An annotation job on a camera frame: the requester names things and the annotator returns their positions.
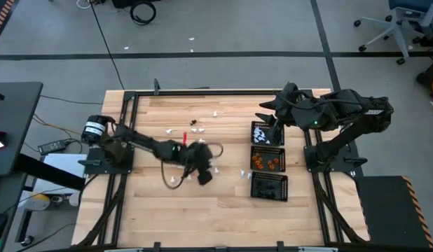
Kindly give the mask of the black desk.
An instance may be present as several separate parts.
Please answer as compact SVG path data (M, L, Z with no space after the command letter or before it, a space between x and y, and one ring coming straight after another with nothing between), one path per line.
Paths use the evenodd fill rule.
M4 148L0 149L0 176L12 173L37 107L43 83L0 83L0 132Z

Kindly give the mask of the black platform hazard edge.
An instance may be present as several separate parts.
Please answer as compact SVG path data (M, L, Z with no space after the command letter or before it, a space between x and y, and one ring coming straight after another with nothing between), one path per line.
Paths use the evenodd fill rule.
M433 238L408 177L363 176L356 184L372 244L433 249Z

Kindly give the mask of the black power adapter brick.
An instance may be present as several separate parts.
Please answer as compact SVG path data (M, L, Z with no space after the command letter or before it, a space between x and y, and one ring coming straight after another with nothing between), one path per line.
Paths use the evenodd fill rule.
M64 151L69 144L69 140L57 140L50 143L45 143L37 147L38 152L41 155L47 155L50 153L57 153Z

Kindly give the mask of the hazard striped black mat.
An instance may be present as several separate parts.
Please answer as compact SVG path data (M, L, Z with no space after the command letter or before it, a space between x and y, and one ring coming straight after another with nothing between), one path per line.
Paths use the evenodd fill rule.
M0 0L0 33L12 14L17 0Z

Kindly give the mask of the black desk leg beam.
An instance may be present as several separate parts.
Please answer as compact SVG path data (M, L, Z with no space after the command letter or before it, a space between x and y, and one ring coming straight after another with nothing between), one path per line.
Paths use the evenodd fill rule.
M82 190L85 185L85 179L83 177L58 169L25 154L18 155L13 170L15 172L26 173L65 188Z

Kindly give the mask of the black aluminium table frame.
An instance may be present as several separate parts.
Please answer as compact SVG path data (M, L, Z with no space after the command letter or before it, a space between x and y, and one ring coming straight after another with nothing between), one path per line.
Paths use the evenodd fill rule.
M147 249L161 247L191 251L258 246L318 246L323 244L312 175L305 167L303 132L285 131L288 201L250 196L251 123L260 103L273 99L270 90L181 90L143 94L125 99L123 91L105 94L102 113L157 140L190 142L204 139L218 155L212 180L204 186L196 178L176 190L166 188L180 169L161 166L150 153L136 150L121 206L117 245Z

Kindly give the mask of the black mesh plastic basket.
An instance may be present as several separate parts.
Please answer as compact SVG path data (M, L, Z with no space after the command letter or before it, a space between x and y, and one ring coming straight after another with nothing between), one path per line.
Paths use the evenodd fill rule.
M265 134L265 136L262 137L259 134L254 134L255 129L258 129L260 132L263 132ZM284 145L284 128L279 128L276 138L274 138L272 135L269 134L270 131L271 131L271 126L269 124L267 124L266 122L252 121L252 123L251 123L251 142L255 145L260 145L260 146L283 146ZM259 142L255 142L254 139L256 137L261 137L262 140Z
M261 165L264 166L263 170L259 170L258 166L256 166L255 162L252 160L253 156L257 156L257 160L261 161ZM278 164L274 163L274 159L277 158L280 160ZM267 164L267 161L271 160L275 165L274 170L270 170ZM250 154L250 169L256 172L286 172L286 158L285 158L285 149L283 148L273 148L273 147L265 147L265 146L252 146L251 154Z
M266 190L267 185L273 186L274 189ZM287 202L288 176L253 171L250 196L264 200Z

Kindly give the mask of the large black box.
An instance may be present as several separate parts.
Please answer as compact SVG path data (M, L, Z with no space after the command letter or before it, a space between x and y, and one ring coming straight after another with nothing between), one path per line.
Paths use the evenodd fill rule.
M140 1L152 2L160 0L111 0L115 8L126 8L129 6L133 6L135 3Z

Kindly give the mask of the office chair with castors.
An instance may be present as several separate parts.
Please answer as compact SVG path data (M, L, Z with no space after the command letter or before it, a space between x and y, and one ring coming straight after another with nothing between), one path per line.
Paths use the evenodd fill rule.
M367 46L377 40L388 40L393 37L403 55L396 63L403 65L409 57L403 29L411 30L417 34L412 39L413 44L419 43L421 46L433 44L433 0L388 0L388 4L391 14L386 16L384 20L360 17L353 22L354 27L359 27L362 20L387 26L385 31L358 47L358 51L362 53L367 49Z

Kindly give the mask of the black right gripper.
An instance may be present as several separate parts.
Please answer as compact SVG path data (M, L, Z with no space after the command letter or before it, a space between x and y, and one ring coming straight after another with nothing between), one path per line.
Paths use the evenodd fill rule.
M297 126L293 112L304 111L305 106L299 105L302 94L295 83L287 83L281 91L275 93L274 100L259 104L262 108L274 110L273 115L255 113L255 116L265 123L271 123L272 143L282 144L285 126Z

